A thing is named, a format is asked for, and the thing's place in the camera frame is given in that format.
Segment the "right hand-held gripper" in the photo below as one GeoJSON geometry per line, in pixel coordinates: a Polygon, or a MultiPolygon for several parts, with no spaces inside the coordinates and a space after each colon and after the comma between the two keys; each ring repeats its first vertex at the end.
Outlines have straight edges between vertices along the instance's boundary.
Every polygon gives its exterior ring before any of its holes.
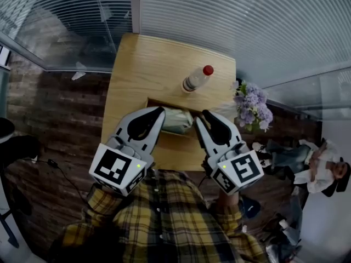
{"type": "Polygon", "coordinates": [[[209,157],[210,178],[225,194],[243,190],[264,176],[256,152],[240,142],[234,123],[218,113],[203,110],[202,116],[195,119],[195,129],[209,157]]]}

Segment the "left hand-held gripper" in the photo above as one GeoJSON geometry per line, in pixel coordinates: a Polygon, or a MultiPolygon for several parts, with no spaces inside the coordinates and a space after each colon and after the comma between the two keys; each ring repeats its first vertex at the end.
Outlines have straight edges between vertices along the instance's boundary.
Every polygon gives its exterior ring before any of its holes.
{"type": "Polygon", "coordinates": [[[129,195],[154,162],[151,153],[165,116],[163,107],[148,107],[124,116],[116,128],[117,136],[110,137],[106,144],[99,144],[89,169],[90,176],[119,195],[129,195]]]}

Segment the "wooden box with plastic bag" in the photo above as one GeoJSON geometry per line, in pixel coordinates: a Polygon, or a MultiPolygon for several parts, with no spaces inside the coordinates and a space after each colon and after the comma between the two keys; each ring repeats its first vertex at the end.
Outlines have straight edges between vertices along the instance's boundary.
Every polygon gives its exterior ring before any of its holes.
{"type": "Polygon", "coordinates": [[[185,107],[180,107],[180,106],[176,106],[176,105],[167,104],[165,102],[162,102],[162,101],[159,101],[159,100],[156,100],[156,99],[151,99],[151,98],[147,99],[146,107],[168,107],[168,108],[177,108],[177,109],[182,109],[182,110],[188,110],[191,113],[194,121],[193,121],[193,126],[185,134],[170,133],[170,132],[167,132],[167,131],[163,131],[162,129],[161,129],[161,131],[164,132],[164,133],[167,133],[167,134],[184,136],[184,137],[187,137],[187,138],[195,138],[195,139],[197,138],[196,130],[195,130],[195,127],[194,127],[194,122],[195,122],[195,117],[201,115],[200,111],[189,109],[189,108],[185,108],[185,107]]]}

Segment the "soft tissue pack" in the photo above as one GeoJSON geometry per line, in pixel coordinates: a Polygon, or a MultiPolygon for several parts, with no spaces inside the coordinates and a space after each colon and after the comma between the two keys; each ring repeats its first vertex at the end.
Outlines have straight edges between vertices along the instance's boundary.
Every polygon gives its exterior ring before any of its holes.
{"type": "Polygon", "coordinates": [[[162,130],[175,134],[185,134],[193,126],[193,117],[188,110],[177,108],[165,109],[165,121],[162,130]]]}

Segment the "person's right forearm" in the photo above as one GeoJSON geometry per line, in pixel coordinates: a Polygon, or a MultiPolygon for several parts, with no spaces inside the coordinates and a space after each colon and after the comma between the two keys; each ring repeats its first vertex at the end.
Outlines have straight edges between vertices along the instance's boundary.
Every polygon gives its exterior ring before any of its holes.
{"type": "Polygon", "coordinates": [[[217,221],[224,230],[236,230],[241,225],[242,212],[239,207],[239,193],[228,196],[222,190],[214,204],[217,221]]]}

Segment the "person's left forearm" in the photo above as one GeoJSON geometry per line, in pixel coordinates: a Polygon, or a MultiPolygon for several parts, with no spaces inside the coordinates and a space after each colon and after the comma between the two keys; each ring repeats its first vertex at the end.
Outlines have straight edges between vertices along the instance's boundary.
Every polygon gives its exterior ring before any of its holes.
{"type": "Polygon", "coordinates": [[[126,200],[127,197],[94,183],[87,197],[87,212],[95,216],[112,217],[126,200]]]}

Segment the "small flower bouquet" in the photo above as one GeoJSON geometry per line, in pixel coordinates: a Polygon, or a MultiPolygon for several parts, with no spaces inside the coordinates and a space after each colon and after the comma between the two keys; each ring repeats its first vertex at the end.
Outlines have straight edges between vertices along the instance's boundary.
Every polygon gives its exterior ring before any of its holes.
{"type": "Polygon", "coordinates": [[[273,121],[273,114],[267,106],[265,91],[254,83],[238,79],[233,83],[233,92],[239,126],[249,132],[266,132],[273,121]]]}

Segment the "red cap water bottle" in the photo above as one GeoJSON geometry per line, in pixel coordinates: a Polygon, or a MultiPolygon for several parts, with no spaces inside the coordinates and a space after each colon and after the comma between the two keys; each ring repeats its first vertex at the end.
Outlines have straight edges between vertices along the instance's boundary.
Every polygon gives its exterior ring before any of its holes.
{"type": "Polygon", "coordinates": [[[196,68],[182,82],[182,90],[186,93],[194,92],[205,85],[214,73],[214,68],[211,65],[196,68]]]}

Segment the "person's dark shoe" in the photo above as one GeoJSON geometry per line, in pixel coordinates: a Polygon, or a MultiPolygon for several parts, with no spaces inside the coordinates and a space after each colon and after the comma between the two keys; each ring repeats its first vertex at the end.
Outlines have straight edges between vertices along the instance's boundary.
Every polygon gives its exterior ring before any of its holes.
{"type": "Polygon", "coordinates": [[[242,196],[242,205],[244,208],[245,217],[248,219],[255,218],[261,211],[260,203],[246,196],[242,196]]]}

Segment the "white paper scrap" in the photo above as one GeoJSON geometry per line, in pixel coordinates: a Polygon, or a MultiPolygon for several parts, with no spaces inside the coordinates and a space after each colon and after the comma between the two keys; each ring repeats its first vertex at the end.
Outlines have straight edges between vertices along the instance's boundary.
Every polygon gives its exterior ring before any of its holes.
{"type": "Polygon", "coordinates": [[[86,74],[86,66],[78,61],[76,62],[76,72],[72,76],[71,80],[72,81],[78,80],[79,78],[83,77],[85,74],[86,74]]]}

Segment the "person's yellow plaid shirt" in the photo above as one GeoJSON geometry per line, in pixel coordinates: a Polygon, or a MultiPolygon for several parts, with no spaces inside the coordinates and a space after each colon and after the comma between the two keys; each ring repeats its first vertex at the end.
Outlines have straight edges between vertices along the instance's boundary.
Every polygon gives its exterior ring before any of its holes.
{"type": "Polygon", "coordinates": [[[224,230],[181,171],[148,170],[112,217],[91,215],[54,241],[49,263],[269,263],[258,241],[224,230]]]}

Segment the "clear plastic bottle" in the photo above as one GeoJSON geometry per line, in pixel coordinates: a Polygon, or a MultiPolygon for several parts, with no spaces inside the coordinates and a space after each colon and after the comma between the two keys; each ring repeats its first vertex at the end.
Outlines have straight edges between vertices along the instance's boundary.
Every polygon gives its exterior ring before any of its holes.
{"type": "Polygon", "coordinates": [[[299,230],[292,228],[284,219],[279,221],[279,225],[282,227],[282,232],[287,237],[290,244],[297,245],[300,241],[299,230]]]}

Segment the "black swivel chair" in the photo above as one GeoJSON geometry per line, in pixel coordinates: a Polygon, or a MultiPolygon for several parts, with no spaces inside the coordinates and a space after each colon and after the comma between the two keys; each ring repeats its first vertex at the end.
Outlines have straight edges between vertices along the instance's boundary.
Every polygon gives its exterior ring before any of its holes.
{"type": "Polygon", "coordinates": [[[18,159],[28,158],[36,163],[41,144],[34,136],[14,136],[14,124],[0,117],[0,175],[2,171],[18,159]]]}

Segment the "black and white wall sign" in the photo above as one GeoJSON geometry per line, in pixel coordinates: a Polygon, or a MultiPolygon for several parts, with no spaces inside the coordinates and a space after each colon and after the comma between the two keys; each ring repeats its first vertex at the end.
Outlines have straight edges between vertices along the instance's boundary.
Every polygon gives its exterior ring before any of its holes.
{"type": "Polygon", "coordinates": [[[11,51],[2,45],[0,45],[0,66],[7,66],[11,51]]]}

